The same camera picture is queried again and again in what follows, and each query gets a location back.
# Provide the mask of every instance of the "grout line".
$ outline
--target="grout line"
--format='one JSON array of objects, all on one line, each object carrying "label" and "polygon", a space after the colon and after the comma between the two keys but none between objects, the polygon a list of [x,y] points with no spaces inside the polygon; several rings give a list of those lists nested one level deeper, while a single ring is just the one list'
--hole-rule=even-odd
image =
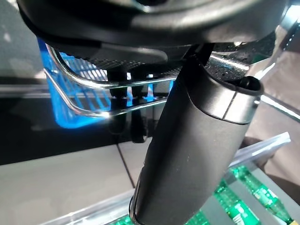
[{"label": "grout line", "polygon": [[130,179],[130,183],[131,183],[132,187],[135,188],[135,183],[134,183],[134,181],[133,181],[133,179],[132,179],[132,177],[131,177],[131,174],[130,174],[129,169],[128,169],[128,167],[127,167],[127,164],[126,164],[126,162],[125,162],[125,159],[124,159],[124,156],[123,156],[122,151],[121,151],[121,149],[120,149],[120,146],[119,146],[118,143],[116,143],[116,146],[117,146],[117,149],[118,149],[119,154],[120,154],[120,156],[121,156],[122,162],[123,162],[124,167],[125,167],[125,170],[126,170],[126,172],[127,172],[127,175],[128,175],[128,177],[129,177],[129,179]]}]

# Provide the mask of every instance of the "floor tile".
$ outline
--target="floor tile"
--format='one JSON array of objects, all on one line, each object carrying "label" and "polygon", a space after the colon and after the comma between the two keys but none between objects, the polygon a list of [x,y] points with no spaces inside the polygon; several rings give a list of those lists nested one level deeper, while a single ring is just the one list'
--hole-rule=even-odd
[{"label": "floor tile", "polygon": [[123,142],[119,144],[122,155],[135,184],[139,178],[151,140],[152,138],[148,138],[145,143],[141,144],[135,144],[132,142]]},{"label": "floor tile", "polygon": [[0,221],[36,225],[131,189],[115,145],[3,165]]}]

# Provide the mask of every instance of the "chrome wire frame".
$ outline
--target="chrome wire frame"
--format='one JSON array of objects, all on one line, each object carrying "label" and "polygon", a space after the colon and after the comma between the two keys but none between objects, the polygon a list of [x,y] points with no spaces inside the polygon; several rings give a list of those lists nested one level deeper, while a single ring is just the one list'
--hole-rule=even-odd
[{"label": "chrome wire frame", "polygon": [[164,97],[162,99],[155,100],[153,102],[147,102],[147,103],[144,103],[144,104],[134,105],[134,106],[131,106],[131,107],[127,107],[125,109],[119,109],[119,110],[114,110],[114,111],[86,110],[86,109],[82,109],[82,108],[76,106],[71,101],[71,99],[67,96],[67,94],[61,89],[59,84],[53,79],[53,77],[50,75],[50,73],[47,69],[44,69],[44,72],[45,72],[47,78],[51,81],[51,83],[53,84],[53,86],[55,87],[57,92],[59,93],[59,95],[61,96],[61,98],[63,99],[63,101],[66,103],[66,105],[77,115],[88,116],[88,117],[110,118],[112,116],[118,116],[118,115],[129,113],[129,112],[132,112],[132,111],[135,111],[135,110],[143,109],[143,108],[146,108],[146,107],[149,107],[149,106],[163,104],[167,101],[167,97]]},{"label": "chrome wire frame", "polygon": [[132,86],[142,86],[150,83],[159,83],[164,81],[173,81],[176,80],[177,76],[174,75],[162,75],[159,78],[140,80],[140,81],[124,81],[124,82],[111,82],[111,81],[98,81],[84,78],[76,74],[63,60],[60,53],[47,45],[48,52],[50,57],[54,61],[57,68],[62,72],[62,74],[67,77],[69,80],[88,88],[104,90],[104,89],[114,89],[114,88],[126,88]]}]

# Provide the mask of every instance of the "shopping cart handle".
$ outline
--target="shopping cart handle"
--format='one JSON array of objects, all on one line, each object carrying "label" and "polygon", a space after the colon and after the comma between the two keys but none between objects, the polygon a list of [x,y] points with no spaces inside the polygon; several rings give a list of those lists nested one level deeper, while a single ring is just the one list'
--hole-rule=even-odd
[{"label": "shopping cart handle", "polygon": [[197,59],[189,59],[148,148],[131,219],[143,225],[187,222],[224,175],[262,93],[253,77],[217,81]]}]

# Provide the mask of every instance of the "green bottle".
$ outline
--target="green bottle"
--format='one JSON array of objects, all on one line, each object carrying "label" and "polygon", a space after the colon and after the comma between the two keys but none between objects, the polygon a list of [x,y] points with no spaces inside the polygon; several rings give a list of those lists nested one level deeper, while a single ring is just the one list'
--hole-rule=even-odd
[{"label": "green bottle", "polygon": [[203,212],[200,210],[192,218],[190,218],[190,220],[187,221],[185,225],[210,225],[210,223]]},{"label": "green bottle", "polygon": [[110,223],[110,225],[134,225],[134,223],[131,222],[129,215],[127,215]]},{"label": "green bottle", "polygon": [[288,225],[297,225],[286,211],[278,197],[262,184],[244,165],[230,169],[234,176],[239,179],[249,192],[274,216],[285,221]]},{"label": "green bottle", "polygon": [[[134,225],[134,224],[131,222],[130,217],[127,215],[112,222],[110,225]],[[187,221],[185,225],[210,225],[210,223],[205,217],[205,215],[203,214],[203,212],[200,210],[192,218],[190,218],[190,220]]]},{"label": "green bottle", "polygon": [[261,224],[251,209],[228,187],[224,180],[217,186],[214,196],[236,225]]}]

